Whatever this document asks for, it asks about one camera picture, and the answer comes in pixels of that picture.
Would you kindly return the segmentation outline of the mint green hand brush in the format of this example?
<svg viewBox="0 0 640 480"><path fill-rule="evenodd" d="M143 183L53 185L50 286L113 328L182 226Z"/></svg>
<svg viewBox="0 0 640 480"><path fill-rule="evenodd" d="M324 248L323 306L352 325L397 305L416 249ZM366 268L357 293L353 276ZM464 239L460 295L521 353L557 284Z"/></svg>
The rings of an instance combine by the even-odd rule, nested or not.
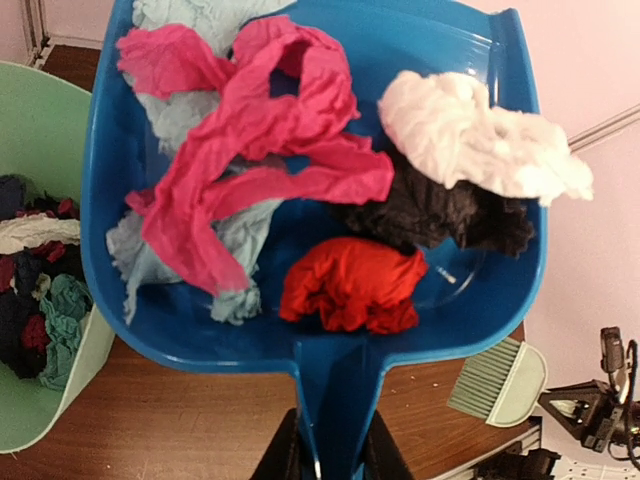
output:
<svg viewBox="0 0 640 480"><path fill-rule="evenodd" d="M467 358L447 406L497 428L511 428L531 415L548 376L538 349L511 337Z"/></svg>

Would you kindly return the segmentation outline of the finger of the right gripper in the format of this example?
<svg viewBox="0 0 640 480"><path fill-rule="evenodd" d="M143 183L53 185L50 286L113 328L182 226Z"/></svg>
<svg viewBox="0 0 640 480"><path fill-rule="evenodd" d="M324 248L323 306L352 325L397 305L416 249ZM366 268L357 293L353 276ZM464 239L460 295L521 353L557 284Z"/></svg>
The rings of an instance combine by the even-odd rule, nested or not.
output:
<svg viewBox="0 0 640 480"><path fill-rule="evenodd" d="M538 403L541 406L550 406L553 402L559 401L588 404L591 408L613 402L609 384L600 380L551 388L540 395Z"/></svg>
<svg viewBox="0 0 640 480"><path fill-rule="evenodd" d="M572 438L581 441L590 418L590 402L574 394L541 394L539 406Z"/></svg>

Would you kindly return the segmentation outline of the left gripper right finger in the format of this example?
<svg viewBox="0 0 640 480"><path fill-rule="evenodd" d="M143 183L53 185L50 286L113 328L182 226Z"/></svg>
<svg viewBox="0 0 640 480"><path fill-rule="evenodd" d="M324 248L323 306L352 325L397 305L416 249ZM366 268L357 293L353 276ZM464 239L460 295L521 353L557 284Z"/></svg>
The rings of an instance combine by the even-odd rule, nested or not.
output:
<svg viewBox="0 0 640 480"><path fill-rule="evenodd" d="M365 480L413 480L413 475L378 411L363 447Z"/></svg>

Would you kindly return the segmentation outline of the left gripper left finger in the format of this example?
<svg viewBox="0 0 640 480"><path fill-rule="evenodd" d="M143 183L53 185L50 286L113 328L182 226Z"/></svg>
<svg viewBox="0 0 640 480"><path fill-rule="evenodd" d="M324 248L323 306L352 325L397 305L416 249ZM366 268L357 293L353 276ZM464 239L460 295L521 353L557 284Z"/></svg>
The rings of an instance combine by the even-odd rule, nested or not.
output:
<svg viewBox="0 0 640 480"><path fill-rule="evenodd" d="M286 412L250 480L301 480L297 410Z"/></svg>

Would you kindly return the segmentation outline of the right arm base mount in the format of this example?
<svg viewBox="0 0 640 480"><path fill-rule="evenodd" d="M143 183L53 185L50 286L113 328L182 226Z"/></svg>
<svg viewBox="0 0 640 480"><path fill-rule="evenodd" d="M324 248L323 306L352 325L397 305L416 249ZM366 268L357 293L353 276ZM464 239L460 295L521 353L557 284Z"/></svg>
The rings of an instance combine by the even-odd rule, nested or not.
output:
<svg viewBox="0 0 640 480"><path fill-rule="evenodd" d="M550 480L561 455L547 449L530 450L526 455L503 452L475 468L474 478L484 480Z"/></svg>

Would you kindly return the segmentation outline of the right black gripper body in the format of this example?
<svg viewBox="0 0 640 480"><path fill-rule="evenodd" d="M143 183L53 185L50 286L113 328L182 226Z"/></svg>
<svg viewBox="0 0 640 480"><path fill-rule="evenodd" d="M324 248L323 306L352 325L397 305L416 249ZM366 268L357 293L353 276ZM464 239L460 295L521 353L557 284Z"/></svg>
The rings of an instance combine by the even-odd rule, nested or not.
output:
<svg viewBox="0 0 640 480"><path fill-rule="evenodd" d="M618 404L610 398L588 403L578 401L574 409L575 423L579 428L578 440L583 448L602 453L611 445L635 449L639 446L639 402L630 407Z"/></svg>

